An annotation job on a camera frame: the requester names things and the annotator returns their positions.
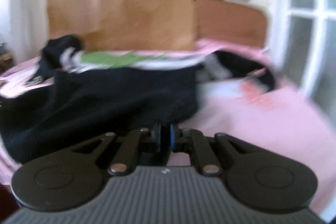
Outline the black green white knit sweater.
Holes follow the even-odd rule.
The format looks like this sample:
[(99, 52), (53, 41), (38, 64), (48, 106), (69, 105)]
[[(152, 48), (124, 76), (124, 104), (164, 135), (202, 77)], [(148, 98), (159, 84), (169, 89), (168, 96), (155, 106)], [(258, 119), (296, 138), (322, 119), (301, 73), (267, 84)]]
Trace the black green white knit sweater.
[(263, 64), (227, 51), (99, 53), (93, 61), (72, 35), (50, 40), (29, 90), (1, 96), (1, 139), (20, 164), (113, 132), (178, 124), (198, 111), (198, 85), (249, 79), (265, 92), (276, 79)]

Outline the pink deer print bedsheet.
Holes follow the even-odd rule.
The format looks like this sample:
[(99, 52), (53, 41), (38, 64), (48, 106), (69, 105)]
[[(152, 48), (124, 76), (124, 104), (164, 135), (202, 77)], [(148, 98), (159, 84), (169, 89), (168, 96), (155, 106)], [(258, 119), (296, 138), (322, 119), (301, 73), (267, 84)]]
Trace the pink deer print bedsheet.
[[(136, 61), (140, 57), (158, 61), (205, 57), (217, 50), (227, 51), (271, 65), (267, 53), (256, 47), (209, 39), (198, 41), (194, 52), (114, 51), (105, 55), (116, 57), (116, 65), (149, 65), (149, 61)], [(14, 98), (29, 90), (53, 84), (26, 87), (25, 82), (37, 70), (40, 57), (14, 66), (1, 75), (5, 84), (1, 95)], [(201, 106), (193, 118), (180, 124), (195, 128), (206, 136), (224, 132), (256, 146), (302, 162), (318, 178), (318, 189), (311, 209), (325, 221), (335, 216), (335, 130), (320, 108), (298, 92), (288, 80), (281, 80), (275, 91), (261, 94), (261, 87), (252, 80), (218, 80), (200, 85)]]

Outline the brown headboard cushion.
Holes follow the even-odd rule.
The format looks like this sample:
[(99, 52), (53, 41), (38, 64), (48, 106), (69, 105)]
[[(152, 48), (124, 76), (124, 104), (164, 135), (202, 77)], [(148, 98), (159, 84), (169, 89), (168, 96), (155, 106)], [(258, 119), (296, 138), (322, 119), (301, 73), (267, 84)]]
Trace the brown headboard cushion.
[(268, 19), (252, 6), (224, 0), (195, 0), (196, 38), (243, 46), (265, 46)]

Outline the white window frame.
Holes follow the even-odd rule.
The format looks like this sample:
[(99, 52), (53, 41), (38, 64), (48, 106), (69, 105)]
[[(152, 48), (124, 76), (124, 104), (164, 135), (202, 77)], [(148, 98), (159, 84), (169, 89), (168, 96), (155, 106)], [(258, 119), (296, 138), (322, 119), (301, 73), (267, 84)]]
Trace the white window frame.
[(272, 0), (270, 14), (276, 68), (335, 117), (335, 0)]

